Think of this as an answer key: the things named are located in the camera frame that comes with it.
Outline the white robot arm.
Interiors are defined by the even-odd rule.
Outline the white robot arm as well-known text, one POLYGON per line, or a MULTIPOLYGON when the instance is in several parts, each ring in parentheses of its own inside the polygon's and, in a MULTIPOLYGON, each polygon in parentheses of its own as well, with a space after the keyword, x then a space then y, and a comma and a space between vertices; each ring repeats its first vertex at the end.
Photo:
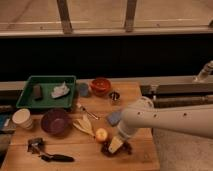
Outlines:
POLYGON ((213 104, 155 108, 142 96, 121 110, 117 134, 108 150, 115 153, 140 128, 158 128, 205 138, 213 138, 213 104))

